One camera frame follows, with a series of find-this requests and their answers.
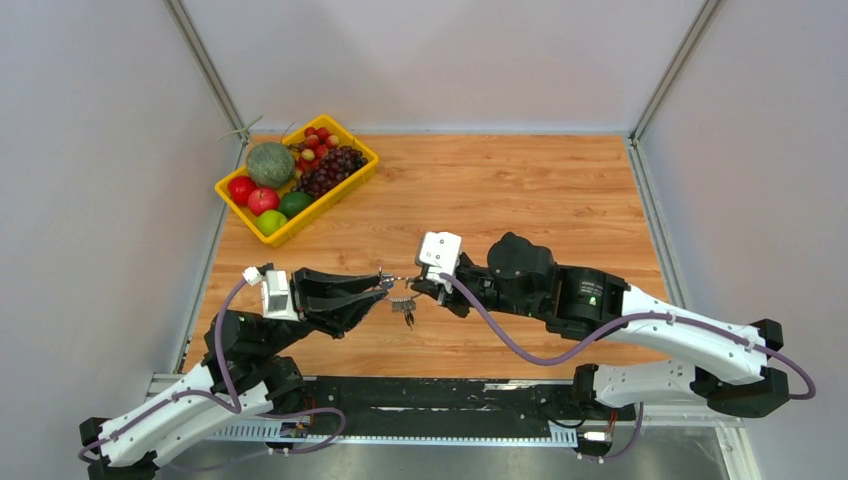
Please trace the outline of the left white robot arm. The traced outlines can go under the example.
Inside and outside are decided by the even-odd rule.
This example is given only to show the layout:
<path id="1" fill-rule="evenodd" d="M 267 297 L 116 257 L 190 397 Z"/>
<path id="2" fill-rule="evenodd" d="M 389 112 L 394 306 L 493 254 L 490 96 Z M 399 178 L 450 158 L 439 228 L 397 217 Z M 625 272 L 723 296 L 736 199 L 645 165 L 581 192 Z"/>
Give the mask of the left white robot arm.
<path id="1" fill-rule="evenodd" d="M 205 335 L 208 351 L 188 373 L 128 413 L 79 426 L 78 454 L 91 479 L 152 479 L 189 447 L 243 419 L 280 419 L 305 437 L 320 407 L 284 349 L 321 332 L 343 338 L 379 302 L 393 279 L 336 275 L 272 264 L 247 268 Z"/>

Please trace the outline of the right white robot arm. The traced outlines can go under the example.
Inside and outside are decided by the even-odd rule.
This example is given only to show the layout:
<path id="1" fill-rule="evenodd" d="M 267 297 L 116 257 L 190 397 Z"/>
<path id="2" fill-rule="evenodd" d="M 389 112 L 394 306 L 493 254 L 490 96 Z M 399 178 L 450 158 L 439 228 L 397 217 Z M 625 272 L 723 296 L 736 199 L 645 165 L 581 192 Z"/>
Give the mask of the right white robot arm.
<path id="1" fill-rule="evenodd" d="M 688 311 L 616 275 L 560 264 L 549 248 L 511 232 L 490 247 L 484 265 L 470 259 L 459 236 L 429 232 L 415 262 L 421 272 L 412 289 L 459 317 L 512 314 L 541 321 L 577 347 L 610 340 L 663 354 L 629 367 L 578 367 L 571 403 L 584 417 L 640 402 L 703 400 L 721 414 L 762 418 L 791 398 L 788 376 L 769 365 L 783 345 L 775 321 L 739 325 Z"/>

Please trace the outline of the silver keyring with keys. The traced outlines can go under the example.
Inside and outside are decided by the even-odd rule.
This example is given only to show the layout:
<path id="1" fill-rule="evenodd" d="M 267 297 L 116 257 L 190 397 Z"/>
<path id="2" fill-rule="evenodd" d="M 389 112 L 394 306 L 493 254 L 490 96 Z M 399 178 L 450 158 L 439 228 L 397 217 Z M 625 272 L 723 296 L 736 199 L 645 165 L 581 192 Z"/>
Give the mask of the silver keyring with keys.
<path id="1" fill-rule="evenodd" d="M 378 290 L 386 293 L 384 300 L 391 305 L 391 311 L 403 316 L 404 323 L 410 329 L 414 329 L 415 317 L 414 312 L 417 309 L 416 298 L 420 293 L 411 289 L 412 284 L 420 280 L 419 276 L 398 276 L 386 272 L 382 266 L 378 268 L 378 276 L 380 281 L 377 285 Z M 399 295 L 392 294 L 399 285 L 404 289 L 404 292 Z"/>

